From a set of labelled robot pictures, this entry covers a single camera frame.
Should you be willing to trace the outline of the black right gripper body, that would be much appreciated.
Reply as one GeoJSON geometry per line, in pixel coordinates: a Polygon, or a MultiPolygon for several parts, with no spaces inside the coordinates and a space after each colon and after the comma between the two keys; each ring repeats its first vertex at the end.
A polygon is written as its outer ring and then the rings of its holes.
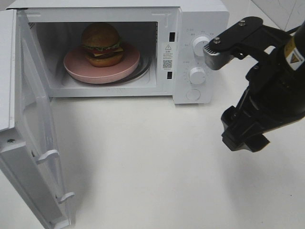
{"type": "Polygon", "coordinates": [[[236,108],[251,115],[262,134],[298,120],[298,35],[262,25],[237,45],[234,55],[258,62],[236,108]]]}

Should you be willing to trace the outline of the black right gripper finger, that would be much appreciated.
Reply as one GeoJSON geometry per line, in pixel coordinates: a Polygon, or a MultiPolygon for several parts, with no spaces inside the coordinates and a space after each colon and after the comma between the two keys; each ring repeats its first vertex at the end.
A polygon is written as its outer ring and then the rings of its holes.
{"type": "Polygon", "coordinates": [[[234,140],[226,133],[223,133],[222,141],[231,151],[248,150],[250,152],[258,152],[270,143],[263,134],[254,135],[244,141],[240,141],[234,140]]]}
{"type": "Polygon", "coordinates": [[[251,115],[246,115],[243,110],[231,106],[221,116],[224,125],[222,138],[225,143],[257,143],[262,140],[251,115]]]}

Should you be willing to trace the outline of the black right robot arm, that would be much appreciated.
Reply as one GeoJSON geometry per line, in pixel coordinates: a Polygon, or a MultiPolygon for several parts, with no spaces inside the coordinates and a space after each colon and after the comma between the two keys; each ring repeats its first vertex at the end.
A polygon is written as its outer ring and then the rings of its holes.
{"type": "Polygon", "coordinates": [[[242,40],[232,54],[250,55],[257,63],[236,106],[224,111],[222,141],[232,150],[262,150],[265,133],[305,116],[305,27],[282,31],[261,25],[242,40]]]}

